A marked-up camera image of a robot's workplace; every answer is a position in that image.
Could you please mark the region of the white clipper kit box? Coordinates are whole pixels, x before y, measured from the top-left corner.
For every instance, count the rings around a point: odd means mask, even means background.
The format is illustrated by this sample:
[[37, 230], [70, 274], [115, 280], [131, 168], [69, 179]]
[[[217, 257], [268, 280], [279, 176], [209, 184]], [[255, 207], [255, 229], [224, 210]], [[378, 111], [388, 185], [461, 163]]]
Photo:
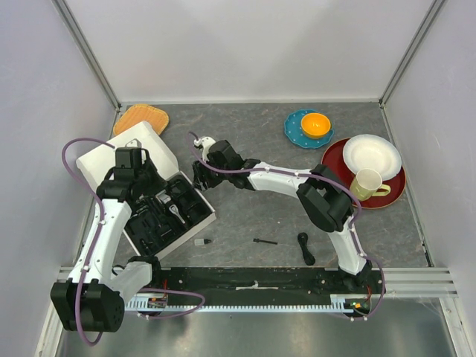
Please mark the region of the white clipper kit box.
[[123, 232], [135, 252], [162, 259], [202, 231], [215, 210], [179, 169], [176, 156], [142, 121], [80, 156], [76, 165], [92, 189], [113, 179], [113, 167], [132, 169], [132, 215]]

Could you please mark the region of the black cleaning brush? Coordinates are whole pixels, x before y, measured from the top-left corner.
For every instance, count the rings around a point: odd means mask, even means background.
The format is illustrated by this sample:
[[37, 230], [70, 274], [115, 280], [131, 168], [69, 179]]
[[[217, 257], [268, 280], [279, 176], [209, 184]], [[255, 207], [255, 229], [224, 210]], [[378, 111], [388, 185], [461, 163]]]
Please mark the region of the black cleaning brush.
[[270, 241], [270, 240], [266, 240], [266, 239], [258, 239], [258, 238], [253, 238], [253, 242], [269, 244], [269, 245], [278, 245], [278, 242]]

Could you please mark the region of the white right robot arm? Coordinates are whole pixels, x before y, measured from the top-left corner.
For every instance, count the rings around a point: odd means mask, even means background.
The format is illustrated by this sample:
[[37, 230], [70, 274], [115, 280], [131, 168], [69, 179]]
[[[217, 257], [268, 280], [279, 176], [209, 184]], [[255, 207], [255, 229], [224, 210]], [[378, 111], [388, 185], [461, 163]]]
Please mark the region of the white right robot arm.
[[328, 234], [338, 258], [342, 287], [359, 292], [367, 285], [372, 263], [358, 240], [353, 204], [357, 199], [325, 165], [291, 170], [257, 159], [242, 158], [226, 140], [198, 137], [190, 132], [193, 184], [202, 191], [224, 181], [238, 189], [268, 191], [297, 199], [314, 226]]

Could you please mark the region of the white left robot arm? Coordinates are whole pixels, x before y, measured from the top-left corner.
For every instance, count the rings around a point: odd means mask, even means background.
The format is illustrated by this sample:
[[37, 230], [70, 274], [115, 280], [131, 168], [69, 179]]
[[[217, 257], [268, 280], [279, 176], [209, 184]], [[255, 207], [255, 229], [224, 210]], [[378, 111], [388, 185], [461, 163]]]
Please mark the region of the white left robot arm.
[[125, 307], [143, 288], [157, 292], [163, 284], [158, 258], [132, 257], [113, 275], [120, 237], [140, 198], [161, 181], [146, 149], [115, 150], [115, 165], [94, 194], [91, 230], [80, 257], [63, 282], [51, 289], [54, 308], [68, 331], [115, 332]]

